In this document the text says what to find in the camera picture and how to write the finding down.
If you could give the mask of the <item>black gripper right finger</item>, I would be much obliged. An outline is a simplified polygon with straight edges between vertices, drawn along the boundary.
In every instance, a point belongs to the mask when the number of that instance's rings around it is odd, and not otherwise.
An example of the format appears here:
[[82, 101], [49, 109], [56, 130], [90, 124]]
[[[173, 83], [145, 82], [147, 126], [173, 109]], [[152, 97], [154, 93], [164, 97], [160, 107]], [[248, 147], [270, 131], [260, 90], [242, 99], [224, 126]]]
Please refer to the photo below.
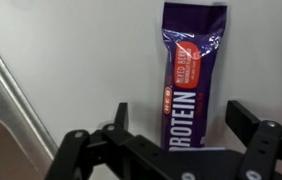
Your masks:
[[239, 180], [282, 180], [275, 168], [282, 160], [282, 125], [260, 120], [240, 102], [227, 102], [225, 122], [246, 151], [239, 166]]

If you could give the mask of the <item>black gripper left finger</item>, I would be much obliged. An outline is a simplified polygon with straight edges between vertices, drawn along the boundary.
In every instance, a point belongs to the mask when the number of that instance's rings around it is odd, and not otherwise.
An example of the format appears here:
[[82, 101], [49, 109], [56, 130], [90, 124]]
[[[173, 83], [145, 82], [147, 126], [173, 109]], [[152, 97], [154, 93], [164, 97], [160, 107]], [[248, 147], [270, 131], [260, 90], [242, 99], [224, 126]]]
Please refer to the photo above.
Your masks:
[[45, 180], [89, 180], [102, 164], [120, 180], [195, 180], [195, 173], [174, 155], [140, 135], [131, 135], [128, 121], [128, 105], [121, 103], [114, 121], [102, 129], [68, 132]]

